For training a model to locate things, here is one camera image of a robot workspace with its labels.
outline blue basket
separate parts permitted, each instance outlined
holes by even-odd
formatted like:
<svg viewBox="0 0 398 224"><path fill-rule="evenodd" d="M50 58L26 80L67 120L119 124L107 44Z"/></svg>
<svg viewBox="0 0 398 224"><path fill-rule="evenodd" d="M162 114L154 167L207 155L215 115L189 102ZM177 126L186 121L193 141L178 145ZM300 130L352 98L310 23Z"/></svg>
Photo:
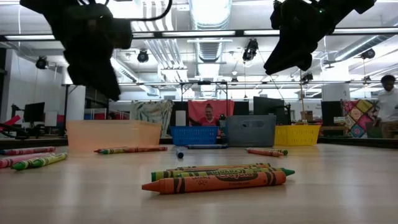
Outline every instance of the blue basket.
<svg viewBox="0 0 398 224"><path fill-rule="evenodd" d="M190 144L216 144L217 126L172 126L173 143L176 146Z"/></svg>

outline peach plastic bin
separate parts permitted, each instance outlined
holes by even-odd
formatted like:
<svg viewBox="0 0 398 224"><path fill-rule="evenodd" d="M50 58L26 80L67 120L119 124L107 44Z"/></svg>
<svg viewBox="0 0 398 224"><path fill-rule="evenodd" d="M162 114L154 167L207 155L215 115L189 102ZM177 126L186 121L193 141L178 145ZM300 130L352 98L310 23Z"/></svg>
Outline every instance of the peach plastic bin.
<svg viewBox="0 0 398 224"><path fill-rule="evenodd" d="M134 120L68 121L70 152L120 146L157 146L162 124Z"/></svg>

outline woman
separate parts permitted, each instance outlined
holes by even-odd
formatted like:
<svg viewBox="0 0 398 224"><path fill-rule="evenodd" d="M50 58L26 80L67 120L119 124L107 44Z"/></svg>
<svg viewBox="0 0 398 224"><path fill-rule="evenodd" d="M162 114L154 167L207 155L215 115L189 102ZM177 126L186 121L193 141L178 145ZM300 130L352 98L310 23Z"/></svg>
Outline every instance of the woman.
<svg viewBox="0 0 398 224"><path fill-rule="evenodd" d="M213 116L213 107L208 103L205 107L205 116L199 121L189 118L192 126L219 126L220 122Z"/></svg>

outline yellow basket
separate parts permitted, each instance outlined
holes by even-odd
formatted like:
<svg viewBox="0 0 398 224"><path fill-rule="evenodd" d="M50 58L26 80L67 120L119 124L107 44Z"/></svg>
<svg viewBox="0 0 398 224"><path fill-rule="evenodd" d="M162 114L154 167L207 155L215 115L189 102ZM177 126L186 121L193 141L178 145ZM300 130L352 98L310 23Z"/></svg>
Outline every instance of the yellow basket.
<svg viewBox="0 0 398 224"><path fill-rule="evenodd" d="M317 143L320 125L276 126L276 146L313 146Z"/></svg>

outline wooden table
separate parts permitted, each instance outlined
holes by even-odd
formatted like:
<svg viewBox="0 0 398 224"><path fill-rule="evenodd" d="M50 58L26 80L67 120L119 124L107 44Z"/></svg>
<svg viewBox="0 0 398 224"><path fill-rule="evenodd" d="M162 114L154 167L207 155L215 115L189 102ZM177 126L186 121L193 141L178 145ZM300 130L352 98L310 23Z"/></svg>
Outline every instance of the wooden table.
<svg viewBox="0 0 398 224"><path fill-rule="evenodd" d="M71 153L67 161L39 169L2 169L0 219L18 224L398 223L397 151L336 145L288 150L283 158L243 149L189 150L182 161L173 151ZM151 171L253 162L297 173L277 187L181 195L141 190Z"/></svg>

